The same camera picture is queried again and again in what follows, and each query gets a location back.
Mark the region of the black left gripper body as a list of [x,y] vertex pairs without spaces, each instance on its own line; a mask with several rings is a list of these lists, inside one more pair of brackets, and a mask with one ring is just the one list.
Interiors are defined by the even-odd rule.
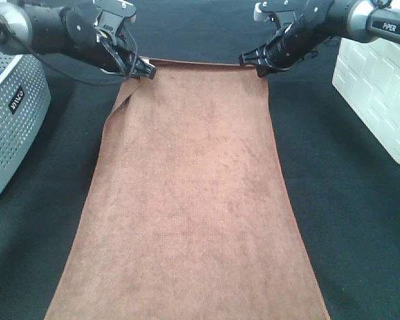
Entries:
[[96,66],[114,75],[128,75],[135,54],[123,36],[124,22],[117,30],[95,26],[95,19],[88,21],[77,7],[61,10],[61,21],[66,30],[65,54]]

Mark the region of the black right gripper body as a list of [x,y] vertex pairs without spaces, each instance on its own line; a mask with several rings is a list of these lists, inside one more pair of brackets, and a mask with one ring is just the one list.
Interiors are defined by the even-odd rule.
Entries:
[[277,72],[284,72],[324,42],[329,35],[322,31],[328,20],[327,9],[306,9],[290,25],[280,26],[267,40],[268,62]]

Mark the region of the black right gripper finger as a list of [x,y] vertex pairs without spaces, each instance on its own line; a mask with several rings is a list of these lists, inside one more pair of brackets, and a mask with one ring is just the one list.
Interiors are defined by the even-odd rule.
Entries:
[[256,68],[270,68],[268,62],[268,49],[266,46],[260,46],[247,53],[242,53],[239,56],[240,66],[253,66]]
[[266,77],[270,74],[276,73],[277,70],[272,67],[256,66],[256,72],[257,72],[257,76],[262,78],[262,77]]

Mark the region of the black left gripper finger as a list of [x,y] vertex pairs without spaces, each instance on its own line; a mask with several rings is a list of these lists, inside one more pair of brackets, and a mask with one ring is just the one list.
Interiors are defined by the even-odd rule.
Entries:
[[148,59],[137,57],[133,66],[133,77],[145,77],[153,79],[156,74],[156,67]]
[[140,75],[128,75],[128,76],[125,77],[126,81],[129,81],[131,79],[140,80],[141,76]]

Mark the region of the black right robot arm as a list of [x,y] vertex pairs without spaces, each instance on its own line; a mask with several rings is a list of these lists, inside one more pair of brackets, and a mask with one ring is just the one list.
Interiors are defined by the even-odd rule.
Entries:
[[239,56],[239,64],[254,66],[259,77],[290,70],[333,37],[400,45],[400,9],[390,1],[307,1],[304,7],[293,1],[261,1],[255,4],[254,20],[277,28],[264,44]]

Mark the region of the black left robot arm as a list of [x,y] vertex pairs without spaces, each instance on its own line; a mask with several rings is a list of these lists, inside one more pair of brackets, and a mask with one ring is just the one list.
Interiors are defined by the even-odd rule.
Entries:
[[90,22],[76,7],[47,7],[38,1],[0,2],[0,52],[8,55],[62,54],[104,73],[152,79],[156,68],[138,54],[126,28],[136,19],[127,1],[93,1]]

